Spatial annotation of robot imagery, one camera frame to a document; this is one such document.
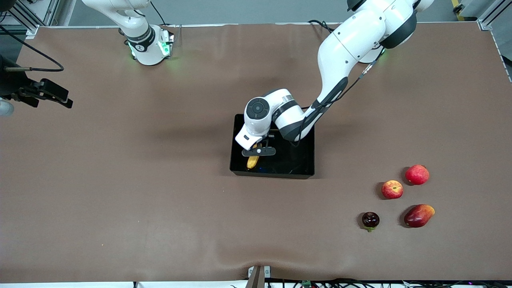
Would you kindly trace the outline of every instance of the black tray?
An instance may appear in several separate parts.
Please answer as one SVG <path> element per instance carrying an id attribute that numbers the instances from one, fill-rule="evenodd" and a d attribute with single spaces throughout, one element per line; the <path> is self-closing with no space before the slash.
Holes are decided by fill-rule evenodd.
<path id="1" fill-rule="evenodd" d="M 244 125 L 244 115 L 234 117 L 233 142 L 229 169 L 239 176 L 307 179 L 315 174 L 315 131 L 314 127 L 304 137 L 298 147 L 284 140 L 274 123 L 270 126 L 267 139 L 269 146 L 276 150 L 273 156 L 261 156 L 256 167 L 247 169 L 248 157 L 242 155 L 243 148 L 234 137 Z"/>

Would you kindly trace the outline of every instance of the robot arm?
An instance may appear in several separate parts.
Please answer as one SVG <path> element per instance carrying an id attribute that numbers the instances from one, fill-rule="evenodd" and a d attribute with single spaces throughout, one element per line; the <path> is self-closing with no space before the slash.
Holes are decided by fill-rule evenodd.
<path id="1" fill-rule="evenodd" d="M 138 10 L 150 0 L 82 0 L 121 28 L 135 58 L 144 65 L 155 65 L 170 57 L 174 36 L 157 25 L 149 25 Z"/>
<path id="2" fill-rule="evenodd" d="M 426 9 L 433 0 L 420 0 Z M 355 64 L 377 43 L 394 48 L 407 41 L 416 28 L 418 0 L 349 0 L 356 13 L 336 28 L 320 45 L 318 68 L 322 90 L 313 104 L 303 112 L 286 89 L 272 91 L 249 101 L 245 107 L 245 124 L 235 140 L 250 150 L 268 135 L 274 121 L 282 137 L 289 141 L 304 138 L 329 109 L 348 83 Z"/>

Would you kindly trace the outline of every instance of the red apple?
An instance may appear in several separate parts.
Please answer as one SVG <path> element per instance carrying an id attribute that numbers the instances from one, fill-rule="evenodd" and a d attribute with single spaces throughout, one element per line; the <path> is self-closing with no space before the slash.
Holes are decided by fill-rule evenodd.
<path id="1" fill-rule="evenodd" d="M 420 204 L 409 210 L 403 220 L 409 227 L 423 227 L 435 213 L 436 211 L 434 211 L 432 206 Z"/>
<path id="2" fill-rule="evenodd" d="M 382 185 L 381 191 L 386 199 L 396 199 L 402 196 L 403 187 L 400 182 L 396 180 L 389 180 Z"/>
<path id="3" fill-rule="evenodd" d="M 413 185 L 425 184 L 429 178 L 429 171 L 422 165 L 414 165 L 406 171 L 406 179 Z"/>

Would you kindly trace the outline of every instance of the banana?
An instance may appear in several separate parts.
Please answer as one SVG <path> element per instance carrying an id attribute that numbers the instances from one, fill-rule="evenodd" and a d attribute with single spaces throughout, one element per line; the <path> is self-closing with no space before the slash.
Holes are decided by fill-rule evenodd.
<path id="1" fill-rule="evenodd" d="M 258 147 L 258 144 L 254 144 L 254 146 L 252 146 L 253 149 L 256 147 Z M 256 167 L 256 164 L 258 163 L 258 159 L 260 159 L 259 156 L 250 156 L 249 159 L 247 159 L 247 168 L 252 169 L 252 168 Z"/>

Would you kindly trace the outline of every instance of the brown mat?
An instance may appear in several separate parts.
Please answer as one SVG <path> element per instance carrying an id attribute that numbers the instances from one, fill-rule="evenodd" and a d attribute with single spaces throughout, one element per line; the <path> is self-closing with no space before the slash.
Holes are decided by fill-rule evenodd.
<path id="1" fill-rule="evenodd" d="M 321 89 L 307 25 L 184 28 L 174 58 L 131 60 L 117 29 L 40 29 L 67 110 L 1 119 L 0 281 L 273 277 L 512 279 L 512 86 L 476 23 L 420 24 L 316 126 L 309 180 L 234 176 L 232 121 L 253 97 Z M 51 65 L 23 48 L 21 65 Z M 364 68 L 358 65 L 351 80 Z M 420 163 L 421 187 L 379 183 Z M 436 215 L 400 224 L 411 205 Z M 368 233 L 357 220 L 374 211 Z"/>

